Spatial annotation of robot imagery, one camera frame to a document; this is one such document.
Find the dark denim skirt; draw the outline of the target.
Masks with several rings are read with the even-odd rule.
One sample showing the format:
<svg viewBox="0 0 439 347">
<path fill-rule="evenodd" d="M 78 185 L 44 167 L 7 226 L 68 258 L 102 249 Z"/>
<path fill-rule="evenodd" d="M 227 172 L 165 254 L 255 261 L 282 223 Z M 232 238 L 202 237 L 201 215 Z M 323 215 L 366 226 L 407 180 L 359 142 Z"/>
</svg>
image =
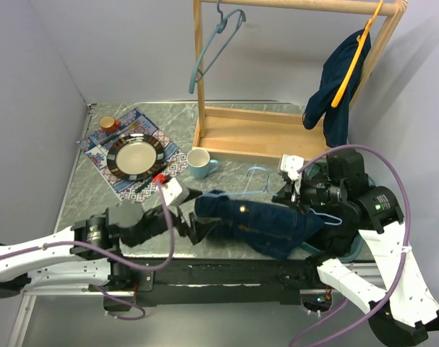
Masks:
<svg viewBox="0 0 439 347">
<path fill-rule="evenodd" d="M 349 106 L 357 90 L 362 66 L 371 49 L 368 35 L 359 55 L 343 97 L 334 108 L 331 103 L 343 82 L 357 51 L 363 29 L 348 36 L 328 57 L 323 65 L 320 87 L 307 102 L 303 113 L 303 126 L 313 129 L 320 119 L 323 120 L 323 134 L 328 147 L 338 147 L 347 143 L 349 129 Z"/>
</svg>

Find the yellow plastic hanger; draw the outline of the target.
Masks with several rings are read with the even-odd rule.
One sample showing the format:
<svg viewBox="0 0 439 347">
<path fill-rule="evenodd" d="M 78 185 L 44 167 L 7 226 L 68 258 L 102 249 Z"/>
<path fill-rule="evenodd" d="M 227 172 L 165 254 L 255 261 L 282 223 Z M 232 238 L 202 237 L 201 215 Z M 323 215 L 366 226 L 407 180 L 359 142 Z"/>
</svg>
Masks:
<svg viewBox="0 0 439 347">
<path fill-rule="evenodd" d="M 351 60 L 351 63 L 350 63 L 349 68 L 346 72 L 346 75 L 345 75 L 342 83 L 340 84 L 340 87 L 339 87 L 337 93 L 335 94 L 335 96 L 331 102 L 332 108 L 336 108 L 339 105 L 341 99 L 344 96 L 344 93 L 346 92 L 346 89 L 349 85 L 349 81 L 351 79 L 351 76 L 354 72 L 354 69 L 356 68 L 356 65 L 357 65 L 357 62 L 359 61 L 362 49 L 363 49 L 365 42 L 367 40 L 367 36 L 370 32 L 370 28 L 372 27 L 373 23 L 375 22 L 378 14 L 379 14 L 379 11 L 381 10 L 382 5 L 383 5 L 383 0 L 380 0 L 376 9 L 375 9 L 373 16 L 370 19 L 368 19 L 362 34 L 357 36 L 357 43 L 358 43 L 357 49 L 354 53 L 353 59 Z"/>
</svg>

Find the black garment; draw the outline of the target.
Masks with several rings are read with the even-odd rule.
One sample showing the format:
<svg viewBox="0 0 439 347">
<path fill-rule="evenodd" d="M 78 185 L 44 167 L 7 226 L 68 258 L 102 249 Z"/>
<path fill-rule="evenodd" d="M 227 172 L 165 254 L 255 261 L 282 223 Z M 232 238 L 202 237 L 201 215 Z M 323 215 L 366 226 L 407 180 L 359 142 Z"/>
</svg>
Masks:
<svg viewBox="0 0 439 347">
<path fill-rule="evenodd" d="M 316 251 L 337 257 L 352 256 L 362 244 L 357 225 L 350 220 L 345 220 L 339 226 L 324 225 L 305 243 Z"/>
</svg>

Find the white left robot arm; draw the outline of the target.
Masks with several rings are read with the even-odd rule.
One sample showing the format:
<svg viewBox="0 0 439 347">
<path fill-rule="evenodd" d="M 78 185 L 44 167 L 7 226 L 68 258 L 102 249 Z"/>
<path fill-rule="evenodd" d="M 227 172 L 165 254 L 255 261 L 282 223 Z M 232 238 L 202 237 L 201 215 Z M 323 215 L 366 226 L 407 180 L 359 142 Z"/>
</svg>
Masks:
<svg viewBox="0 0 439 347">
<path fill-rule="evenodd" d="M 165 232 L 198 244 L 219 221 L 194 213 L 185 218 L 181 210 L 163 206 L 144 210 L 140 203 L 125 200 L 49 236 L 0 244 L 0 299 L 44 286 L 127 289 L 136 280 L 137 271 L 154 272 L 167 263 L 138 265 L 123 256 L 121 245 L 138 246 Z"/>
</svg>

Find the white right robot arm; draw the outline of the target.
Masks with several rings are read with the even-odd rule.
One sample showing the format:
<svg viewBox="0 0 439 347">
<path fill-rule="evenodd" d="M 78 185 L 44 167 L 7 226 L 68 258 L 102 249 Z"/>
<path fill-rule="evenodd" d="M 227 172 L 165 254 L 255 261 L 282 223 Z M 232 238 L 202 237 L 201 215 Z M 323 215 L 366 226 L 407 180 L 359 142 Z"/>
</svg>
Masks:
<svg viewBox="0 0 439 347">
<path fill-rule="evenodd" d="M 370 183 L 364 158 L 352 145 L 324 153 L 325 165 L 313 177 L 297 155 L 282 155 L 278 172 L 286 182 L 278 193 L 286 204 L 333 208 L 350 222 L 368 246 L 384 288 L 367 282 L 326 252 L 308 258 L 306 283 L 336 289 L 361 309 L 384 346 L 418 346 L 439 331 L 439 303 L 421 274 L 409 244 L 409 203 L 400 206 L 387 187 Z"/>
</svg>

